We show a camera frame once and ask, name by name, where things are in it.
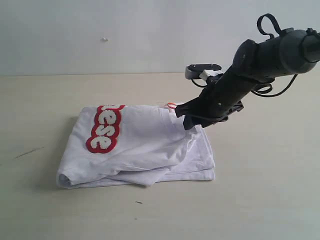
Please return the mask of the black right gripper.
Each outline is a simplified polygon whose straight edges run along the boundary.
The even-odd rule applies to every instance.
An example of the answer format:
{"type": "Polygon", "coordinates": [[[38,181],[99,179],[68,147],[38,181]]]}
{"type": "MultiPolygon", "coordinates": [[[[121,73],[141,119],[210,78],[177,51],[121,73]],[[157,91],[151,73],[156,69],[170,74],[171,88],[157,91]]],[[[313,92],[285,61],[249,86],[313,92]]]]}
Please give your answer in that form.
{"type": "Polygon", "coordinates": [[[177,118],[185,116],[185,130],[197,125],[206,128],[226,121],[230,114],[242,110],[242,98],[258,85],[257,80],[240,75],[232,66],[223,74],[210,76],[205,81],[207,86],[198,98],[179,104],[174,109],[177,118]]]}

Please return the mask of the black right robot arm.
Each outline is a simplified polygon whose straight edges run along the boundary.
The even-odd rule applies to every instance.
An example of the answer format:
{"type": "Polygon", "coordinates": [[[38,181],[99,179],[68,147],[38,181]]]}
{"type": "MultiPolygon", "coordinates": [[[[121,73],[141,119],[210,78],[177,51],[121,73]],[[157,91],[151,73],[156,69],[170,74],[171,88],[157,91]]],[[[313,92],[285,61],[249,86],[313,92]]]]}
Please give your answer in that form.
{"type": "Polygon", "coordinates": [[[184,117],[185,130],[225,122],[229,115],[243,109],[241,100],[248,93],[258,96],[258,89],[269,87],[275,78],[296,78],[312,70],[319,60],[320,35],[311,28],[288,30],[261,43],[248,39],[239,46],[224,73],[205,76],[207,64],[186,68],[187,79],[203,79],[207,85],[198,97],[178,105],[175,114],[184,117]]]}

